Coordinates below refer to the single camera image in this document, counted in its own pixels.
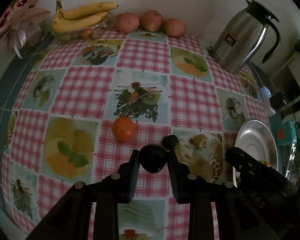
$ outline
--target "thermos label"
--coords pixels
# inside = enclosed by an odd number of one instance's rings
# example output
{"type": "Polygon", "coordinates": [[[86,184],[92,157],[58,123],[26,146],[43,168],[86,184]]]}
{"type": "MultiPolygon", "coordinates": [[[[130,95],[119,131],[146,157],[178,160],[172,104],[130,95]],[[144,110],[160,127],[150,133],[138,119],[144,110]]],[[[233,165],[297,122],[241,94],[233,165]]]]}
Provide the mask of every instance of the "thermos label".
{"type": "Polygon", "coordinates": [[[218,57],[224,59],[224,57],[229,53],[236,41],[237,39],[229,33],[216,51],[218,57]]]}

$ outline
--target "thermos lid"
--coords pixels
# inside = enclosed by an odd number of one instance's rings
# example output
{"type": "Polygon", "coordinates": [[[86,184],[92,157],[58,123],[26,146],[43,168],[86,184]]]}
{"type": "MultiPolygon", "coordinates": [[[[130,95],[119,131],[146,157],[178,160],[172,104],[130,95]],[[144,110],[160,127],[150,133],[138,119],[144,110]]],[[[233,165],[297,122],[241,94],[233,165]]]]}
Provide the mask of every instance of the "thermos lid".
{"type": "Polygon", "coordinates": [[[255,0],[251,0],[251,2],[246,0],[246,2],[248,4],[246,11],[248,11],[249,13],[253,11],[254,14],[253,16],[255,18],[258,19],[258,18],[265,17],[268,18],[269,20],[274,19],[277,22],[279,22],[279,19],[271,11],[269,11],[266,7],[264,7],[261,3],[258,3],[255,0]]]}

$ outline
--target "stainless steel bowl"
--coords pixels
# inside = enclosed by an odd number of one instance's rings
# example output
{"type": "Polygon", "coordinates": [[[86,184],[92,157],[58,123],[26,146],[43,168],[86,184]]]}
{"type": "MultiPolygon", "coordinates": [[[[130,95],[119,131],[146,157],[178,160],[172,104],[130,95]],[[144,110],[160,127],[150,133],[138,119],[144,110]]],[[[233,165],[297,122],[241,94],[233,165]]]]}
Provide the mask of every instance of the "stainless steel bowl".
{"type": "MultiPolygon", "coordinates": [[[[277,147],[271,132],[263,122],[257,119],[249,119],[244,122],[234,146],[241,148],[257,161],[267,161],[270,167],[278,170],[277,147]]],[[[239,174],[233,168],[233,184],[236,187],[239,174]]]]}

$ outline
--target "white electronic device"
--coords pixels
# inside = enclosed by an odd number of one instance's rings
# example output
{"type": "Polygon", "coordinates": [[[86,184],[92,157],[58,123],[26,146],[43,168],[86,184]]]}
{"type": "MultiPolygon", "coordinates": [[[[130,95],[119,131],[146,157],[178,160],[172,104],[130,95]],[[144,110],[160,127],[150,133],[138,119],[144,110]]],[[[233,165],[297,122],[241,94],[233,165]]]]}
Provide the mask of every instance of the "white electronic device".
{"type": "Polygon", "coordinates": [[[263,87],[260,89],[260,95],[266,110],[266,114],[268,116],[273,116],[275,114],[275,110],[270,105],[269,98],[272,96],[270,90],[266,87],[263,87]]]}

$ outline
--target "thermos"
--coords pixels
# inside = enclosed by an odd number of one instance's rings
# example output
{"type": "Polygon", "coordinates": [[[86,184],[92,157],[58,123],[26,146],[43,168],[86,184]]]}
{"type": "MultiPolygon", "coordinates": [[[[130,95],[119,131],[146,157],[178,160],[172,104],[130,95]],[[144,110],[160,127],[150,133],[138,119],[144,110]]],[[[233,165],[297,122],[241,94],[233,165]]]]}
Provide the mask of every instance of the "thermos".
{"type": "Polygon", "coordinates": [[[227,24],[216,44],[212,48],[212,57],[225,70],[238,73],[261,47],[271,26],[276,34],[274,46],[265,54],[265,63],[276,51],[280,43],[280,34],[271,22],[279,20],[262,4],[247,1],[248,7],[237,13],[227,24]]]}

